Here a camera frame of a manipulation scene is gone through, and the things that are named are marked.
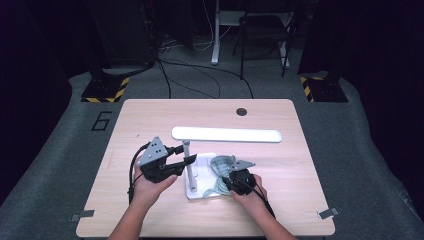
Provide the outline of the white desk lamp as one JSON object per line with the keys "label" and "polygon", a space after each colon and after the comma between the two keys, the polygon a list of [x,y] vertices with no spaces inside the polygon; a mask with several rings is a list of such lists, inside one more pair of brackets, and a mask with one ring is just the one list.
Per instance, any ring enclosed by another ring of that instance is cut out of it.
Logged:
{"label": "white desk lamp", "polygon": [[[181,141],[184,153],[188,154],[190,143],[197,142],[237,142],[237,143],[280,143],[282,135],[278,130],[234,129],[213,127],[174,127],[172,138]],[[204,192],[212,188],[216,179],[210,162],[219,156],[216,153],[200,153],[195,162],[186,170],[186,197],[190,200],[206,199]]]}

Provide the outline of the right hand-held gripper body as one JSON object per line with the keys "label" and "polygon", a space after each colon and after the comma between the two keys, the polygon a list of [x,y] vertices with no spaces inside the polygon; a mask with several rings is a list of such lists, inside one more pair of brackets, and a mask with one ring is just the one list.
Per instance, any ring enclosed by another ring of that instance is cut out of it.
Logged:
{"label": "right hand-held gripper body", "polygon": [[229,190],[238,195],[250,194],[256,186],[254,176],[249,172],[249,168],[255,166],[255,163],[244,160],[237,160],[228,167],[229,173],[222,180]]}

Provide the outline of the white desk frame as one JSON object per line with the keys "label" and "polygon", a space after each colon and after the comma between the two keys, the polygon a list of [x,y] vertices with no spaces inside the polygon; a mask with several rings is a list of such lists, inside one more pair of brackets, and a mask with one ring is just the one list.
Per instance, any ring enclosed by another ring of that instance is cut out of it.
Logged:
{"label": "white desk frame", "polygon": [[239,18],[243,15],[243,11],[223,11],[220,9],[220,0],[215,3],[215,31],[213,33],[214,48],[212,52],[211,64],[217,65],[219,63],[220,51],[220,27],[221,26],[238,26]]}

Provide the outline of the black cabinet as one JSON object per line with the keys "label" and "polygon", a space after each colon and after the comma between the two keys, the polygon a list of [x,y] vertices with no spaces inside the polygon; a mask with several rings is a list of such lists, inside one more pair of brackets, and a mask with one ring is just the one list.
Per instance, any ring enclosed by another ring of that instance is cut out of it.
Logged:
{"label": "black cabinet", "polygon": [[88,0],[109,65],[154,64],[141,0]]}

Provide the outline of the grey tape strip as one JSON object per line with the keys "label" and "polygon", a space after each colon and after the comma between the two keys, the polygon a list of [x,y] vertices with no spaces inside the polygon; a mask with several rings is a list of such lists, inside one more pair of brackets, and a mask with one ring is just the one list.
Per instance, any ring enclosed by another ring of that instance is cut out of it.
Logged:
{"label": "grey tape strip", "polygon": [[70,222],[77,222],[81,218],[87,218],[87,217],[93,217],[94,216],[94,210],[83,210],[76,214],[72,214],[69,221]]}
{"label": "grey tape strip", "polygon": [[318,217],[322,220],[327,218],[334,218],[335,216],[339,214],[340,214],[340,211],[337,208],[329,208],[327,210],[317,213]]}

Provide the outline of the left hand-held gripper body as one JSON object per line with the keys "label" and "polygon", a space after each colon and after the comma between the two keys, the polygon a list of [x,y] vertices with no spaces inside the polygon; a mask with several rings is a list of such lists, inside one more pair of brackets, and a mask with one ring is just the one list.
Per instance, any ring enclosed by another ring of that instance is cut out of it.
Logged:
{"label": "left hand-held gripper body", "polygon": [[167,168],[167,159],[170,157],[165,146],[158,136],[155,136],[147,145],[137,165],[145,178],[153,183],[159,183],[171,175],[180,176],[182,171],[172,171]]}

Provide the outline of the person's left hand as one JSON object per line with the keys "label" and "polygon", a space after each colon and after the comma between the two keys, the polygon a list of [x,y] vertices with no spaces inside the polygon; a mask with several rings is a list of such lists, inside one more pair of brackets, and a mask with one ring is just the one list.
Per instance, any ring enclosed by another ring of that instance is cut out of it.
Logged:
{"label": "person's left hand", "polygon": [[147,180],[138,166],[134,168],[133,188],[134,195],[132,203],[143,209],[150,209],[159,199],[160,195],[174,184],[177,175],[171,175],[159,183]]}

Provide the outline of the black chair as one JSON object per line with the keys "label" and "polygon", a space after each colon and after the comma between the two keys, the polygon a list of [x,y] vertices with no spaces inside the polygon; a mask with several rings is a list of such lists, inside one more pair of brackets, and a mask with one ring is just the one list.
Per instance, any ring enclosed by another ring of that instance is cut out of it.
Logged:
{"label": "black chair", "polygon": [[261,56],[247,57],[246,47],[264,44],[279,49],[278,59],[282,62],[281,76],[285,75],[286,64],[295,24],[302,0],[248,0],[244,13],[239,18],[239,33],[233,49],[241,49],[240,78],[244,78],[244,65],[249,60],[259,60]]}

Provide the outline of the black stand with striped base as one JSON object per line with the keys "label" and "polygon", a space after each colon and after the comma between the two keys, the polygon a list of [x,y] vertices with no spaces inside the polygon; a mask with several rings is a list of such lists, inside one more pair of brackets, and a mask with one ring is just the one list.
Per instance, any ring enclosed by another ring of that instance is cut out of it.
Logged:
{"label": "black stand with striped base", "polygon": [[322,77],[301,77],[304,93],[309,102],[337,102],[348,101],[338,82],[327,81]]}
{"label": "black stand with striped base", "polygon": [[117,102],[129,81],[127,74],[106,73],[99,66],[89,68],[91,80],[81,95],[82,102]]}

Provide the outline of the person's right hand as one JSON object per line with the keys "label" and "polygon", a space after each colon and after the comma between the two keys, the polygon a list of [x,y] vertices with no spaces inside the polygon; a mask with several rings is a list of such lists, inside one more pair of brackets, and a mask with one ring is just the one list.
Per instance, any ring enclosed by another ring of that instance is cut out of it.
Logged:
{"label": "person's right hand", "polygon": [[254,174],[256,186],[248,195],[238,195],[235,191],[231,192],[232,197],[237,201],[252,218],[263,217],[269,215],[269,211],[265,205],[267,191],[262,186],[262,178]]}

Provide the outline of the light blue cloth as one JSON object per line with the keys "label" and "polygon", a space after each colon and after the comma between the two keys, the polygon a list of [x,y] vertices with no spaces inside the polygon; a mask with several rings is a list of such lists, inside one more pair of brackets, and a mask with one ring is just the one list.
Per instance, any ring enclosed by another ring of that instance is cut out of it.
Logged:
{"label": "light blue cloth", "polygon": [[228,178],[230,174],[230,166],[236,162],[234,155],[219,155],[214,157],[211,162],[211,168],[216,175],[216,179],[212,188],[207,189],[203,197],[209,198],[212,194],[229,195],[230,190],[224,183],[223,178]]}

